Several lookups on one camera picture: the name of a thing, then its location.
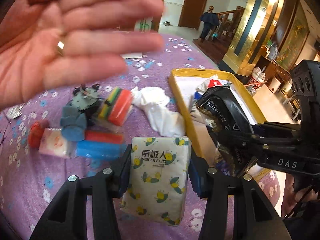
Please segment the open left hand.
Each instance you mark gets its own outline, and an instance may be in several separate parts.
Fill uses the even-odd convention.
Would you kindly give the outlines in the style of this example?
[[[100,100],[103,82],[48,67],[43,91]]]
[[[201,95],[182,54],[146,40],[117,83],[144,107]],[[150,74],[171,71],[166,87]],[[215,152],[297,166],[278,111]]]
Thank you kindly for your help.
[[[16,0],[1,22],[1,108],[126,72],[121,54],[163,49],[120,25],[162,15],[162,0]]]

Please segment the right hand on handle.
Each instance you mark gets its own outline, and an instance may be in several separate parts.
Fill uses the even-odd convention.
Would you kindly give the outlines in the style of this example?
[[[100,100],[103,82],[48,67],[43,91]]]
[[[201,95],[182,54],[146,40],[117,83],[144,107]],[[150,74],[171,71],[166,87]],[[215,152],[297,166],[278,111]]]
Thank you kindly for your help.
[[[293,187],[295,178],[293,175],[287,173],[285,179],[285,189],[283,195],[283,202],[281,205],[281,216],[288,216],[289,213],[296,207],[301,198],[308,192],[304,197],[303,203],[306,204],[304,215],[311,214],[311,209],[315,209],[314,213],[319,217],[319,199],[318,193],[315,193],[314,190],[310,190],[311,186],[308,186],[304,189],[296,191]]]

